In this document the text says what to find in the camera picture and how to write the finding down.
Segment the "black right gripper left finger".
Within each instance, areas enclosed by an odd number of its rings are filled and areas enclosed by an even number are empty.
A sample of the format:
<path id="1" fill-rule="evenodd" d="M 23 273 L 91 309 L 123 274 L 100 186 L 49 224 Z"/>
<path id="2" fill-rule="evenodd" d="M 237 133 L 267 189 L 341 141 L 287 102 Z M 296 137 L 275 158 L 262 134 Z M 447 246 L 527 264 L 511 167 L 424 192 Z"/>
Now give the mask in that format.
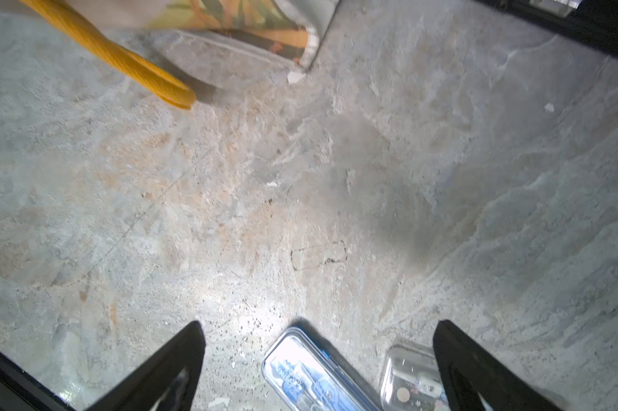
<path id="1" fill-rule="evenodd" d="M 190 410 L 202 373 L 206 342 L 193 320 L 91 410 Z"/>

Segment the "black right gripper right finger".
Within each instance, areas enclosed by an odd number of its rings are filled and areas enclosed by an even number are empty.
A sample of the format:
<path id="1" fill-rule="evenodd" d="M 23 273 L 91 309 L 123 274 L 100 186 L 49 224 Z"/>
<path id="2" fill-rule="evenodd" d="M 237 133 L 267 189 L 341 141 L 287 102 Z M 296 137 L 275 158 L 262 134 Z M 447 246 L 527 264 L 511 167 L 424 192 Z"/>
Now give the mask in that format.
<path id="1" fill-rule="evenodd" d="M 441 320 L 432 347 L 452 410 L 558 410 L 450 320 Z"/>

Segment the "small clear refill case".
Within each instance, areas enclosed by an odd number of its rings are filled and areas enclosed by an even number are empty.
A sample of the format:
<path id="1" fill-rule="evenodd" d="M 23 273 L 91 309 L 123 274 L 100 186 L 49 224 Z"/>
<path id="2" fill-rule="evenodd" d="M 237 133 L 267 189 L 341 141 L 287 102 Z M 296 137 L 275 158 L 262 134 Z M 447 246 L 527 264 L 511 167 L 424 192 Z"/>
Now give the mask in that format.
<path id="1" fill-rule="evenodd" d="M 434 351 L 396 344 L 386 354 L 380 384 L 383 410 L 449 410 Z"/>

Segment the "small blue compass case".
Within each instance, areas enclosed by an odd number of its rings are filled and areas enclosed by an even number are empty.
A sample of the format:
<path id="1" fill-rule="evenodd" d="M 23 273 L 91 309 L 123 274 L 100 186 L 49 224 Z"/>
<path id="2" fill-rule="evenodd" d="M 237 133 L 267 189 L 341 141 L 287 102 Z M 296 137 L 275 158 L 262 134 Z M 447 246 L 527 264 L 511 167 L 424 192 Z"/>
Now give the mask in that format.
<path id="1" fill-rule="evenodd" d="M 288 327 L 264 356 L 264 379 L 293 410 L 362 411 L 380 407 L 300 328 Z"/>

